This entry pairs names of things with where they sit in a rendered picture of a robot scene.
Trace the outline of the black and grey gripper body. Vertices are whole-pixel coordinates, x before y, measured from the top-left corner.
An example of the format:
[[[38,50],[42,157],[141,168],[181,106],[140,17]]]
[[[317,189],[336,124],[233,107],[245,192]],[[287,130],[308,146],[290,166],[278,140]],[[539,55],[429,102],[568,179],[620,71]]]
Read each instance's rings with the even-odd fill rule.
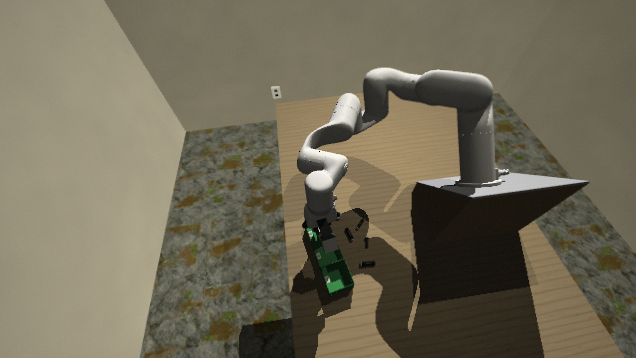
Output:
[[[331,223],[331,222],[333,222],[333,221],[335,221],[337,219],[337,211],[336,211],[335,203],[333,204],[333,207],[332,207],[332,210],[330,211],[330,213],[325,215],[325,217],[313,215],[308,210],[308,206],[307,206],[307,203],[306,203],[305,207],[304,207],[304,218],[306,220],[306,223],[307,223],[307,226],[308,226],[309,229],[318,227],[317,220],[320,220],[320,219],[326,218],[327,222]]]

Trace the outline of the green rack of bins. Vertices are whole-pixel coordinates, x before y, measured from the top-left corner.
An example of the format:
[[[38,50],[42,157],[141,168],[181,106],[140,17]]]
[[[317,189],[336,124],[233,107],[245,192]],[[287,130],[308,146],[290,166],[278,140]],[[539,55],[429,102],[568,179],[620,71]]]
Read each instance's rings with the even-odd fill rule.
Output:
[[[309,228],[306,228],[306,231],[310,239],[329,296],[354,287],[353,278],[348,269],[346,261],[342,256],[339,246],[339,250],[325,254],[323,251],[321,240],[319,239],[317,233],[314,232],[313,229]]]

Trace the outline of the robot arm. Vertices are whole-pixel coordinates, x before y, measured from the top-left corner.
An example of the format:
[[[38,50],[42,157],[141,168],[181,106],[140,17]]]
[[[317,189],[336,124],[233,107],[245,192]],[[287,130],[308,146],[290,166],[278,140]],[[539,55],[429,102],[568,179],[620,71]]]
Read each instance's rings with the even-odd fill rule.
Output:
[[[388,91],[402,100],[421,103],[415,95],[415,84],[416,95],[425,104],[457,108],[460,179],[455,185],[490,187],[502,184],[499,177],[510,171],[495,168],[493,86],[489,79],[479,74],[445,70],[414,75],[378,68],[364,78],[365,110],[361,110],[360,101],[354,94],[342,95],[329,123],[309,134],[300,150],[297,168],[308,175],[305,192],[308,210],[313,215],[330,213],[337,200],[333,191],[348,169],[345,156],[317,148],[347,141],[386,118]]]

